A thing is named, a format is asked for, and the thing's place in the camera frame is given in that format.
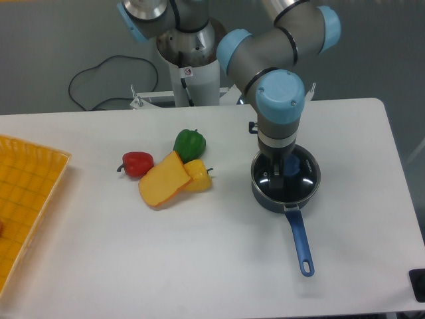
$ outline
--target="blue pan handle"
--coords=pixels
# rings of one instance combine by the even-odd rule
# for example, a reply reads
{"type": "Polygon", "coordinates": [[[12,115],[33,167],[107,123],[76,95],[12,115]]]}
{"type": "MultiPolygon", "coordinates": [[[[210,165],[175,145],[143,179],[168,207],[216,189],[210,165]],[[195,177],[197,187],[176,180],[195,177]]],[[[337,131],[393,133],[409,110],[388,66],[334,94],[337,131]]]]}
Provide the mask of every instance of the blue pan handle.
{"type": "Polygon", "coordinates": [[[301,211],[299,209],[288,210],[285,212],[285,216],[291,225],[301,273],[306,277],[311,277],[314,275],[313,259],[311,257],[301,211]]]}

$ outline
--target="green bell pepper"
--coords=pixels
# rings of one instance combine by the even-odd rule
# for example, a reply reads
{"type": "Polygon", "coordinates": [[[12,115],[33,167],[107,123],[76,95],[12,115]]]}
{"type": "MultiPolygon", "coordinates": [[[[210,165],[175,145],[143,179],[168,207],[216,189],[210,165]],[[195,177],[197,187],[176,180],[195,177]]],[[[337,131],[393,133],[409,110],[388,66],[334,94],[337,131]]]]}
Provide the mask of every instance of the green bell pepper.
{"type": "Polygon", "coordinates": [[[198,130],[190,131],[184,129],[177,135],[173,150],[179,154],[181,161],[186,164],[199,158],[205,151],[206,146],[207,142],[198,130]]]}

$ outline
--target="pot rim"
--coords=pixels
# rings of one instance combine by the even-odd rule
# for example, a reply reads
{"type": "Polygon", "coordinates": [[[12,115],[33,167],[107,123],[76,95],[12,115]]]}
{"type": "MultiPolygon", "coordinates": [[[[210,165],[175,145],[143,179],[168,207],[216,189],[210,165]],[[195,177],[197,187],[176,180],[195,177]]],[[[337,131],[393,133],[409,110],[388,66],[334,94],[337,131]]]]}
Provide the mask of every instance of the pot rim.
{"type": "Polygon", "coordinates": [[[299,201],[291,201],[291,202],[276,201],[275,199],[272,199],[272,198],[268,197],[266,194],[264,194],[262,192],[262,190],[258,187],[257,183],[254,180],[254,165],[256,163],[256,160],[260,157],[260,155],[262,155],[262,152],[261,151],[258,151],[257,152],[257,154],[254,156],[254,159],[252,160],[252,163],[251,163],[251,184],[255,186],[256,191],[260,195],[264,196],[264,198],[267,199],[268,201],[271,201],[271,202],[273,202],[275,204],[278,204],[278,205],[283,205],[285,207],[285,209],[291,209],[291,208],[294,208],[295,206],[296,207],[299,207],[300,204],[302,204],[302,203],[305,203],[306,204],[310,200],[310,198],[313,197],[313,195],[317,191],[317,188],[319,188],[320,181],[321,181],[320,167],[319,167],[319,164],[318,164],[317,160],[315,159],[315,157],[309,151],[307,151],[305,148],[303,148],[302,146],[300,146],[298,144],[295,145],[295,148],[294,149],[298,149],[301,152],[303,152],[303,153],[305,153],[305,154],[308,155],[309,160],[312,161],[312,163],[310,163],[310,165],[312,164],[315,167],[316,174],[317,174],[317,182],[314,185],[313,190],[310,192],[309,195],[307,195],[303,199],[300,199],[299,201]]]}

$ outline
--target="frying pan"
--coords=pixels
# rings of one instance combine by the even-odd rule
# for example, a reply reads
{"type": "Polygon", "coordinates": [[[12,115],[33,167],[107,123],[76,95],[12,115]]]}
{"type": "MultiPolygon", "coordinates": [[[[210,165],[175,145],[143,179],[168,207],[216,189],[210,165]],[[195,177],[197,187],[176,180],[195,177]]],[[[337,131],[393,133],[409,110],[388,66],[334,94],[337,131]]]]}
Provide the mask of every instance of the frying pan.
{"type": "Polygon", "coordinates": [[[270,187],[268,158],[258,152],[251,165],[251,188],[259,204],[275,213],[285,214],[294,236],[301,273],[314,275],[313,259],[305,232],[301,208],[317,191],[320,184],[320,168],[315,158],[303,147],[295,145],[285,160],[283,187],[270,187]]]}

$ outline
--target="yellow plastic basket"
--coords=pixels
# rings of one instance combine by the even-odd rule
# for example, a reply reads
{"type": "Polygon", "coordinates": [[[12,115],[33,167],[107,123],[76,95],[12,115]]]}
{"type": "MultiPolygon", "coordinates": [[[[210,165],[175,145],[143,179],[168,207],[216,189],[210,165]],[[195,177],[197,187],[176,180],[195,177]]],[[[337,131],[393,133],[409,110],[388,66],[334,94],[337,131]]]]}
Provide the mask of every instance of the yellow plastic basket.
{"type": "Polygon", "coordinates": [[[71,154],[0,135],[0,297],[71,154]]]}

